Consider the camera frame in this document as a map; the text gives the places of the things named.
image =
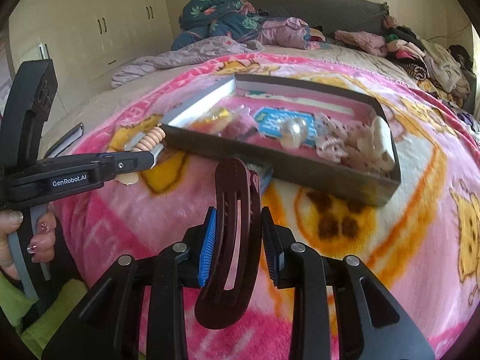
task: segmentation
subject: beige coil hair tie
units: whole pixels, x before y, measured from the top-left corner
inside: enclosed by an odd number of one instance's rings
[[[160,144],[165,138],[165,132],[159,126],[161,126],[161,124],[153,127],[152,130],[147,132],[145,136],[130,150],[130,152],[149,152]],[[134,172],[117,175],[115,179],[125,185],[135,184],[138,181],[138,173]]]

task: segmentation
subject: hand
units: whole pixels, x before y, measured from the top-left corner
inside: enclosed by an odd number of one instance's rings
[[[11,278],[20,280],[14,260],[8,246],[8,235],[17,231],[23,221],[20,211],[0,210],[0,267]],[[32,254],[32,262],[48,263],[55,257],[55,228],[57,220],[54,214],[47,212],[37,221],[37,234],[28,245],[28,253]]]

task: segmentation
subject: headboard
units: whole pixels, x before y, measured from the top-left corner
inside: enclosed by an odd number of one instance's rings
[[[247,0],[270,17],[299,17],[310,27],[323,27],[325,36],[336,30],[366,31],[383,35],[382,19],[389,14],[387,3],[367,0]]]

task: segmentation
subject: blue floral comforter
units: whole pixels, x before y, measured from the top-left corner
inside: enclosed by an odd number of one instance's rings
[[[265,20],[245,0],[191,0],[178,19],[184,32],[175,39],[172,50],[211,36],[226,35],[246,42],[258,36]]]

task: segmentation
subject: white wardrobe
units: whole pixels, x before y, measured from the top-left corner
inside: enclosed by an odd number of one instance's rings
[[[46,130],[96,93],[111,75],[141,56],[156,56],[173,41],[165,0],[21,0],[9,20],[15,70],[50,57],[58,78]]]

